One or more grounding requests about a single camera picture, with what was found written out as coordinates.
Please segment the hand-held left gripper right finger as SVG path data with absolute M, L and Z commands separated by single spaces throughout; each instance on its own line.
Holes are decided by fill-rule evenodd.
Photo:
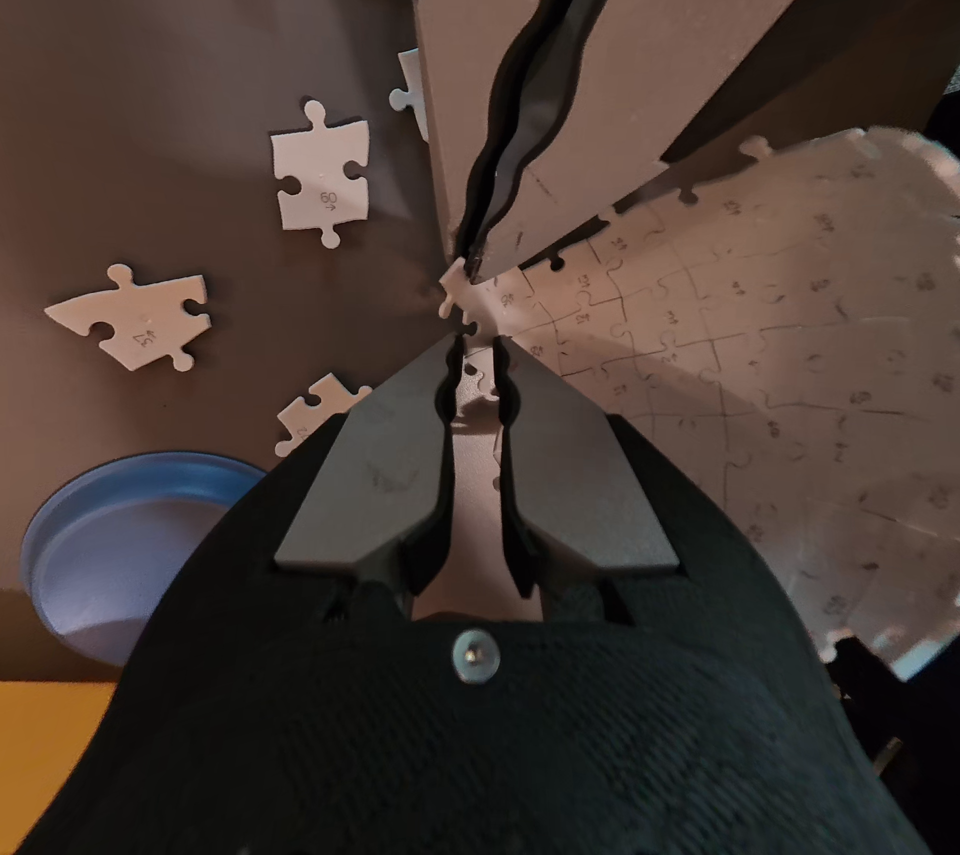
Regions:
M 503 550 L 520 595 L 537 589 L 550 622 L 573 592 L 603 621 L 604 585 L 677 577 L 681 561 L 606 412 L 509 336 L 494 340 L 493 365 Z

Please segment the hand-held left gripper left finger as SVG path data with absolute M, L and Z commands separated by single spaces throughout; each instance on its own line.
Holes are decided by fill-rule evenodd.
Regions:
M 384 585 L 411 615 L 450 552 L 461 377 L 462 336 L 448 333 L 354 405 L 275 552 L 278 568 Z

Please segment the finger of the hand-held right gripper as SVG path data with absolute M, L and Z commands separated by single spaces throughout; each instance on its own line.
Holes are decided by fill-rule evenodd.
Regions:
M 794 0 L 605 0 L 572 103 L 473 256 L 486 281 L 666 170 L 669 146 Z
M 472 176 L 484 164 L 494 124 L 488 120 L 511 83 L 501 69 L 524 40 L 547 24 L 551 0 L 417 0 L 417 40 L 423 60 L 428 138 L 438 211 L 448 224 L 469 231 L 465 210 Z M 502 213 L 474 236 L 469 264 L 476 280 L 489 280 L 516 268 L 589 218 L 601 203 L 592 179 L 601 179 L 600 49 L 587 28 L 578 56 L 586 56 L 584 79 L 577 74 L 565 91 L 568 116 L 543 152 L 520 169 L 526 181 Z

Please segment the white and blue puzzle ball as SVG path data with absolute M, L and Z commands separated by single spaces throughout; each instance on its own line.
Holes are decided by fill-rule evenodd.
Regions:
M 473 284 L 509 336 L 626 418 L 759 550 L 820 656 L 849 631 L 902 681 L 958 635 L 958 159 L 846 131 L 609 209 Z

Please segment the white puzzle piece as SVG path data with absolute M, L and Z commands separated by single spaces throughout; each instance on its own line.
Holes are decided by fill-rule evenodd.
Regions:
M 202 275 L 138 285 L 132 269 L 114 263 L 106 271 L 113 289 L 80 295 L 44 309 L 45 315 L 70 331 L 87 336 L 93 325 L 111 327 L 99 347 L 129 371 L 168 357 L 174 369 L 186 372 L 195 359 L 185 346 L 211 327 L 206 313 L 185 310 L 186 301 L 207 302 Z
M 499 394 L 492 346 L 478 348 L 464 356 L 456 398 L 457 416 L 464 424 L 498 415 Z
M 326 249 L 337 249 L 337 226 L 365 221 L 369 215 L 369 187 L 365 177 L 350 178 L 346 165 L 369 163 L 370 131 L 365 120 L 329 127 L 327 111 L 310 98 L 303 105 L 306 129 L 270 136 L 275 179 L 294 178 L 297 193 L 277 193 L 284 230 L 317 229 Z
M 397 59 L 404 76 L 406 88 L 394 88 L 390 91 L 390 108 L 395 112 L 411 109 L 419 134 L 422 140 L 428 143 L 428 120 L 420 51 L 417 47 L 402 51 L 398 54 Z
M 275 444 L 275 455 L 286 458 L 331 417 L 348 412 L 372 391 L 365 384 L 351 392 L 332 372 L 314 381 L 306 395 L 296 397 L 277 414 L 289 436 Z
M 438 308 L 438 316 L 447 320 L 457 307 L 462 313 L 462 324 L 475 325 L 475 334 L 482 334 L 487 318 L 483 292 L 479 285 L 471 283 L 466 272 L 465 257 L 459 257 L 450 264 L 440 277 L 439 285 L 445 297 Z

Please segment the blue round stand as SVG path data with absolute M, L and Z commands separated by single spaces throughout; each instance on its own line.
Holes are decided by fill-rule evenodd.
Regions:
M 174 577 L 265 474 L 223 455 L 165 451 L 70 480 L 21 543 L 20 578 L 44 627 L 81 656 L 126 665 Z

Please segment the yellow plastic bin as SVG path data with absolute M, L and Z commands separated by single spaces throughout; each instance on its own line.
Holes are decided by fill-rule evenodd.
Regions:
M 63 787 L 113 682 L 1 683 L 1 852 L 13 853 Z

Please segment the person's dark clothed body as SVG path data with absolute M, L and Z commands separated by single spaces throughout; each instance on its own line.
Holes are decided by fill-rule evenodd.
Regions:
M 959 852 L 959 640 L 910 679 L 846 629 L 822 655 L 840 705 L 873 771 L 930 851 Z

